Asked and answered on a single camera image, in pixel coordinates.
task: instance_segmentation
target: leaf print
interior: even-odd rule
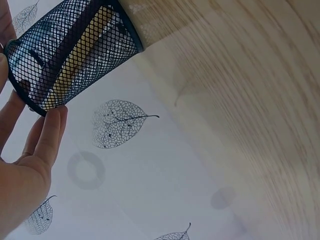
[[[116,148],[133,138],[149,117],[159,118],[158,115],[146,115],[132,102],[110,100],[93,114],[93,145],[100,149]]]
[[[38,2],[39,0],[36,4],[26,7],[12,19],[12,24],[18,38],[34,23],[38,12]]]
[[[189,223],[189,227],[184,232],[173,232],[163,236],[158,237],[155,240],[190,240],[188,236],[188,230],[191,227],[191,223]]]
[[[28,232],[32,235],[40,235],[46,232],[52,222],[54,210],[49,200],[55,195],[47,198],[43,203],[24,221]]]

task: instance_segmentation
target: mesh holder rim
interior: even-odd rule
[[[119,64],[115,64],[114,62],[111,62],[112,65],[112,68],[110,68],[110,70],[107,70],[105,74],[101,74],[99,76],[96,77],[96,80],[95,81],[92,81],[90,82],[84,89],[81,89],[80,91],[76,92],[74,95],[72,95],[71,97],[68,97],[68,98],[65,98],[65,97],[62,97],[63,99],[66,99],[66,101],[63,103],[63,104],[58,104],[54,107],[51,107],[51,108],[47,108],[47,109],[44,109],[43,107],[41,107],[42,104],[44,104],[43,102],[41,103],[36,103],[34,101],[34,99],[32,99],[29,95],[29,92],[26,91],[26,88],[30,89],[30,81],[28,80],[25,80],[23,78],[23,80],[21,81],[18,81],[17,80],[17,73],[14,74],[14,70],[13,68],[15,66],[12,66],[12,64],[10,63],[10,56],[11,56],[11,48],[14,46],[19,46],[21,44],[21,42],[24,40],[24,37],[26,35],[28,35],[28,32],[29,31],[34,31],[34,27],[37,23],[39,23],[40,21],[42,21],[42,19],[44,19],[46,16],[52,14],[52,12],[58,8],[59,6],[61,6],[62,4],[64,4],[65,2],[70,2],[70,3],[87,3],[88,5],[91,4],[92,2],[96,2],[95,4],[98,4],[98,6],[100,7],[106,7],[106,8],[110,8],[110,6],[112,7],[113,11],[116,12],[118,18],[120,19],[121,21],[121,24],[123,25],[123,27],[125,28],[126,32],[128,33],[129,35],[129,38],[131,39],[131,44],[132,44],[132,48],[134,48],[134,52],[131,52],[131,55],[128,55],[127,58],[125,58],[122,62],[120,61]],[[120,66],[121,64],[123,64],[125,61],[127,61],[128,59],[132,58],[134,55],[138,54],[138,53],[141,53],[145,50],[144,46],[143,46],[143,43],[138,35],[138,32],[134,26],[134,24],[131,22],[129,16],[127,15],[127,13],[125,12],[125,10],[123,9],[123,7],[121,6],[121,4],[118,2],[118,0],[64,0],[63,2],[59,3],[57,6],[55,6],[52,10],[50,10],[48,13],[46,13],[40,20],[38,20],[33,26],[31,26],[21,37],[19,37],[18,39],[12,39],[10,40],[6,46],[4,47],[4,54],[6,55],[6,57],[8,58],[8,79],[9,81],[11,82],[14,90],[16,91],[17,95],[21,98],[21,100],[30,108],[30,110],[36,112],[37,114],[45,117],[46,114],[47,114],[47,111],[50,110],[50,109],[54,109],[54,108],[57,108],[59,107],[60,105],[65,105],[67,104],[70,100],[72,100],[73,98],[75,98],[77,95],[79,95],[82,91],[84,91],[85,89],[89,88],[92,84],[94,84],[95,82],[97,82],[99,79],[101,79],[103,76],[107,75],[109,72],[111,72],[112,70],[116,69],[118,66]],[[63,58],[63,62],[65,63],[67,61],[67,58],[69,57],[69,53],[71,52],[68,52],[68,54],[66,54],[66,57]],[[25,83],[28,83],[29,85],[23,85],[22,84],[22,81],[25,82]],[[49,98],[49,94],[50,94],[50,91],[51,89],[48,89],[47,90],[47,96],[44,98],[45,100],[47,98]]]

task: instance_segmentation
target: light wood grain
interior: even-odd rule
[[[248,232],[320,239],[320,1],[121,4],[148,47],[134,61]]]

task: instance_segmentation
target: finger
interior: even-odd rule
[[[43,129],[33,155],[39,157],[50,168],[57,157],[60,129],[60,111],[57,108],[49,110],[45,116]]]
[[[9,40],[16,38],[8,2],[7,0],[0,0],[0,43],[5,46]]]
[[[59,142],[58,142],[58,147],[60,147],[62,137],[63,137],[65,130],[66,130],[68,108],[65,106],[60,106],[57,109],[60,111],[60,133],[59,133]]]
[[[31,156],[34,154],[36,146],[38,144],[42,129],[44,127],[45,118],[40,117],[33,125],[26,138],[25,145],[23,148],[22,156]]]
[[[8,79],[8,61],[4,54],[0,53],[0,93],[4,89]]]
[[[0,110],[0,153],[14,130],[24,108],[25,103],[13,90],[8,102]]]

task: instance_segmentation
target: metal mesh pen holder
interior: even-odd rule
[[[143,50],[118,0],[64,0],[5,54],[16,92],[45,116]]]

